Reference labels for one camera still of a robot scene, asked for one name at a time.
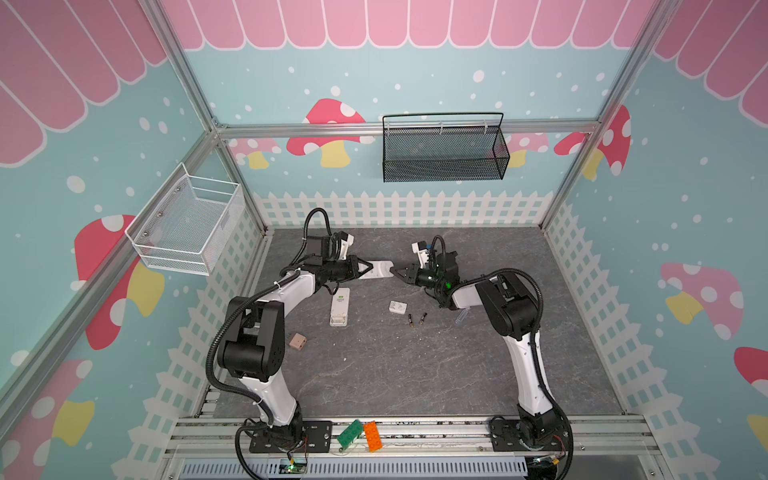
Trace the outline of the white remote control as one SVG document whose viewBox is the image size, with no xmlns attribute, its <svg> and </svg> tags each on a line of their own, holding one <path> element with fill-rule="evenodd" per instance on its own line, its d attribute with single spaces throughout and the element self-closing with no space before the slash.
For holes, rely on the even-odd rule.
<svg viewBox="0 0 768 480">
<path fill-rule="evenodd" d="M 346 327 L 349 317 L 350 289 L 338 288 L 333 295 L 330 309 L 329 325 L 331 327 Z"/>
<path fill-rule="evenodd" d="M 361 275 L 361 279 L 382 279 L 392 278 L 393 273 L 391 268 L 393 267 L 392 261 L 373 261 L 372 268 L 366 273 Z"/>
</svg>

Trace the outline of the white battery cover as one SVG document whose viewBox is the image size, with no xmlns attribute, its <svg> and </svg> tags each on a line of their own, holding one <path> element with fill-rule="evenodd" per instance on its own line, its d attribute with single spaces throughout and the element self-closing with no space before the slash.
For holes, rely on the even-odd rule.
<svg viewBox="0 0 768 480">
<path fill-rule="evenodd" d="M 407 304 L 399 301 L 391 301 L 388 310 L 394 314 L 404 315 L 407 312 Z"/>
</svg>

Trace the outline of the clear handle screwdriver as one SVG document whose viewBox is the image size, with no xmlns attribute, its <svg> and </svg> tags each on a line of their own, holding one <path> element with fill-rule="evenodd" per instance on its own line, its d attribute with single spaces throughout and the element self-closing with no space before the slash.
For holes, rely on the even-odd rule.
<svg viewBox="0 0 768 480">
<path fill-rule="evenodd" d="M 468 318 L 468 316 L 469 316 L 470 311 L 471 311 L 470 308 L 461 309 L 459 311 L 459 314 L 458 314 L 457 318 L 455 319 L 455 324 L 456 325 L 462 325 L 463 323 L 465 323 L 467 318 Z"/>
</svg>

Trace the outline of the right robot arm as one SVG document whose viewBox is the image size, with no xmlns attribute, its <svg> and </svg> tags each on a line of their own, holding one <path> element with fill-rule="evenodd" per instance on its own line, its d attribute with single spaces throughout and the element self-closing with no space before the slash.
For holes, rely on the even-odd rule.
<svg viewBox="0 0 768 480">
<path fill-rule="evenodd" d="M 541 354 L 544 297 L 536 280 L 517 268 L 500 268 L 473 279 L 459 275 L 457 253 L 446 250 L 442 236 L 412 245 L 418 261 L 399 263 L 390 273 L 421 288 L 441 308 L 481 307 L 508 348 L 517 382 L 516 419 L 488 421 L 496 452 L 524 449 L 529 479 L 564 479 L 571 470 L 574 439 L 571 422 L 550 391 Z"/>
</svg>

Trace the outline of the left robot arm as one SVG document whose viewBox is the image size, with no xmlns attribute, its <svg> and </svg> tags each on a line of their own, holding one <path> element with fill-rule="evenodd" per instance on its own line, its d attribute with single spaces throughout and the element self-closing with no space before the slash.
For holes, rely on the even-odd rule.
<svg viewBox="0 0 768 480">
<path fill-rule="evenodd" d="M 280 279 L 250 296 L 230 300 L 225 320 L 214 335 L 205 360 L 208 383 L 256 403 L 265 419 L 245 425 L 245 432 L 265 432 L 267 441 L 288 451 L 304 440 L 299 402 L 282 372 L 286 349 L 285 319 L 302 301 L 373 270 L 373 264 L 348 253 L 354 238 L 334 232 L 327 211 L 308 213 L 298 253 L 281 270 Z"/>
</svg>

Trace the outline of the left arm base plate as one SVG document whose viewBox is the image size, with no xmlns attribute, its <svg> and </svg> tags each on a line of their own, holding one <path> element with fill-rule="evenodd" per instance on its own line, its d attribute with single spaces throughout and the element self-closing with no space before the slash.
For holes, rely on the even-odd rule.
<svg viewBox="0 0 768 480">
<path fill-rule="evenodd" d="M 248 451 L 266 453 L 328 453 L 332 439 L 333 423 L 330 421 L 303 421 L 285 426 L 267 428 L 250 439 Z"/>
</svg>

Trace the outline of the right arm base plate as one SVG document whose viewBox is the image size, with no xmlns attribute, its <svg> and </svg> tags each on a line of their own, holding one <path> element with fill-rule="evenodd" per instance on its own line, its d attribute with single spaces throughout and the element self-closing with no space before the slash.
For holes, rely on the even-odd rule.
<svg viewBox="0 0 768 480">
<path fill-rule="evenodd" d="M 521 418 L 492 417 L 488 428 L 495 452 L 554 450 L 564 453 L 570 448 L 572 432 L 562 417 L 547 415 Z"/>
</svg>

